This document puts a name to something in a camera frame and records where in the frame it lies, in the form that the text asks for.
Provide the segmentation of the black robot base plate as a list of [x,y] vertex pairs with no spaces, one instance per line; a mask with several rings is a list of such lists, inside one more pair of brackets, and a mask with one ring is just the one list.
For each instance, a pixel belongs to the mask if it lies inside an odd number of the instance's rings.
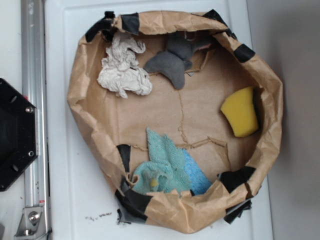
[[0,191],[7,191],[38,156],[36,110],[0,80]]

